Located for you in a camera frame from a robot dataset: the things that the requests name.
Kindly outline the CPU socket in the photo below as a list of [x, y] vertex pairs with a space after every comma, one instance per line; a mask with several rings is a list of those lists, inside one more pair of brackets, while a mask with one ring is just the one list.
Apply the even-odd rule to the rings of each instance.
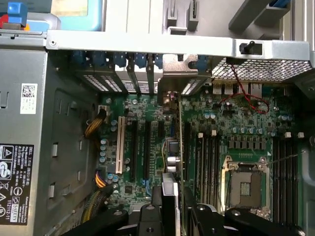
[[226, 155], [221, 169], [220, 211], [248, 209], [265, 218], [271, 217], [271, 180], [267, 157], [256, 161], [233, 159]]

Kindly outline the empty black RAM slot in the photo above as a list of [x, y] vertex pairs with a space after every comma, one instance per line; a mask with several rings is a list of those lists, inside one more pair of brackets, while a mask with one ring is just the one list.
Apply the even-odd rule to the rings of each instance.
[[208, 204], [208, 177], [209, 177], [209, 143], [210, 137], [206, 135], [205, 137], [205, 149], [204, 149], [204, 203]]

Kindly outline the long black expansion slot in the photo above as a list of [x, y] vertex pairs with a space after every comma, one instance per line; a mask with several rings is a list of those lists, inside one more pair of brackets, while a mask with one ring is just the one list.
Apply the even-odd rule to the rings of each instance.
[[137, 149], [138, 149], [138, 138], [137, 138], [137, 132], [138, 132], [138, 121], [134, 120], [132, 122], [131, 127], [131, 173], [130, 173], [130, 179], [132, 182], [135, 181], [136, 178], [136, 165], [137, 165]]
[[149, 178], [150, 141], [151, 141], [151, 122], [146, 121], [145, 122], [145, 136], [144, 136], [143, 179]]
[[184, 126], [184, 179], [189, 177], [189, 159], [190, 159], [190, 143], [191, 143], [191, 123], [185, 122]]

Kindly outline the white expansion slot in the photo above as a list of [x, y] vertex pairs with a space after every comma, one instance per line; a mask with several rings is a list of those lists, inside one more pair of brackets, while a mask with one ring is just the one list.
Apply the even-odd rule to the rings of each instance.
[[116, 174], [123, 172], [123, 155], [125, 141], [125, 117], [118, 117], [118, 135], [117, 135], [117, 151], [116, 151]]

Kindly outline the thin metal locking lever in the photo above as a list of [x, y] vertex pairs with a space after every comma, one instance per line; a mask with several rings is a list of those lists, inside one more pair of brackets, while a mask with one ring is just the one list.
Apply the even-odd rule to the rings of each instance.
[[281, 162], [281, 161], [284, 161], [284, 160], [287, 160], [287, 159], [291, 159], [291, 158], [294, 158], [294, 157], [297, 157], [297, 156], [299, 156], [299, 155], [302, 155], [302, 154], [304, 154], [306, 151], [301, 151], [300, 153], [297, 153], [297, 154], [292, 154], [292, 155], [289, 155], [289, 156], [286, 156], [286, 157], [282, 157], [282, 158], [280, 158], [280, 159], [278, 159], [278, 160], [274, 160], [274, 161], [271, 161], [271, 162], [268, 162], [266, 165], [267, 166], [271, 166], [271, 165], [273, 165], [273, 164], [275, 164], [275, 163], [279, 163], [279, 162]]

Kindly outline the green motherboard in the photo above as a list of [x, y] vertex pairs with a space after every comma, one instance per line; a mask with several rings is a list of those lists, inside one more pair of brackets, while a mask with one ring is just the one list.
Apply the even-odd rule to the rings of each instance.
[[[263, 98], [256, 99], [240, 91], [233, 95], [215, 95], [205, 90], [182, 98], [183, 153], [184, 126], [191, 123], [189, 187], [196, 202], [204, 197], [204, 149], [209, 135], [208, 204], [220, 213], [221, 169], [226, 155], [245, 161], [267, 157], [267, 162], [300, 153], [304, 133], [298, 128], [292, 100], [280, 95], [279, 88], [266, 87]], [[103, 98], [100, 109], [107, 119], [99, 129], [99, 163], [95, 183], [99, 188], [112, 185], [113, 194], [105, 203], [126, 210], [152, 199], [154, 187], [162, 185], [166, 160], [179, 150], [170, 135], [172, 115], [163, 111], [156, 96], [120, 95]], [[116, 174], [118, 117], [125, 117], [123, 172]], [[131, 173], [131, 127], [138, 121], [136, 178]], [[145, 122], [151, 122], [149, 178], [143, 179]], [[158, 137], [158, 122], [164, 122], [164, 137]], [[302, 219], [300, 162], [298, 157], [269, 166], [271, 180], [271, 217], [277, 223], [297, 224]]]

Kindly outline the silver power supply unit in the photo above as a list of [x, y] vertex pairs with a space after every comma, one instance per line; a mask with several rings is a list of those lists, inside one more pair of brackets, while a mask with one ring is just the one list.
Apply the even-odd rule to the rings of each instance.
[[97, 95], [45, 50], [0, 49], [0, 236], [59, 236], [94, 189]]

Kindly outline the open metal PC case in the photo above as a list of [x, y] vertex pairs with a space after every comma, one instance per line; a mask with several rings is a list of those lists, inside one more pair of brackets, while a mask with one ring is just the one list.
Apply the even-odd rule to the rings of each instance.
[[[252, 53], [241, 54], [239, 45], [250, 41], [255, 42]], [[92, 210], [99, 212], [120, 207], [105, 203], [113, 194], [112, 185], [99, 188], [95, 183], [100, 153], [99, 129], [107, 119], [107, 111], [100, 109], [100, 106], [106, 96], [150, 95], [156, 96], [158, 100], [158, 82], [162, 78], [162, 69], [154, 64], [155, 54], [197, 54], [209, 57], [209, 73], [198, 73], [182, 92], [182, 98], [209, 90], [220, 96], [233, 95], [240, 91], [243, 95], [262, 99], [263, 89], [271, 87], [279, 88], [281, 96], [292, 100], [298, 128], [304, 133], [304, 139], [299, 142], [299, 149], [306, 151], [298, 157], [302, 219], [294, 225], [300, 227], [305, 236], [315, 236], [315, 48], [308, 42], [168, 34], [65, 30], [31, 32], [1, 29], [0, 49], [45, 50], [53, 55], [55, 65], [62, 72], [75, 76], [97, 95], [96, 115], [87, 122], [84, 131], [84, 137], [92, 142], [94, 148], [96, 160], [94, 189], [84, 202], [79, 224], [59, 236], [81, 236], [81, 223], [90, 216]], [[76, 68], [73, 64], [72, 53], [75, 50], [86, 52], [85, 69]], [[93, 65], [95, 51], [106, 52], [107, 71], [95, 71]], [[126, 53], [126, 67], [119, 68], [114, 64], [115, 52]], [[146, 54], [145, 68], [135, 65], [136, 53]], [[197, 69], [196, 63], [193, 64], [194, 69]], [[152, 199], [136, 204], [129, 211], [125, 210], [132, 213], [151, 201]]]

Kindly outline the grey parts rack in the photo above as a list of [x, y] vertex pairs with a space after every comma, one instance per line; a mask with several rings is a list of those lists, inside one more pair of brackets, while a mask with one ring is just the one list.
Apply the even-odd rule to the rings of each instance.
[[243, 39], [280, 39], [290, 11], [273, 0], [102, 0], [102, 30]]

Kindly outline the teal plastic tray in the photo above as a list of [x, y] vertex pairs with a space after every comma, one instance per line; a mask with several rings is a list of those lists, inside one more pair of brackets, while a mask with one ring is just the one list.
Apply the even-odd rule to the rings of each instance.
[[100, 31], [102, 0], [52, 0], [51, 12], [29, 12], [27, 30]]

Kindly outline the blue plastic block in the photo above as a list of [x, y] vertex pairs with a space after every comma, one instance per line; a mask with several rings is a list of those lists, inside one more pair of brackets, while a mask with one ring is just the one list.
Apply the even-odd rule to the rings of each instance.
[[23, 2], [9, 2], [7, 14], [9, 23], [26, 27], [28, 8]]

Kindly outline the black chassis intrusion switch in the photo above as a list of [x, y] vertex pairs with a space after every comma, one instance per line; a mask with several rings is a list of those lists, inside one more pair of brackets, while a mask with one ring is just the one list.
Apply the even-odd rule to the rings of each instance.
[[255, 46], [254, 41], [250, 41], [249, 43], [241, 43], [239, 45], [239, 51], [243, 55], [250, 55], [252, 53], [252, 48]]

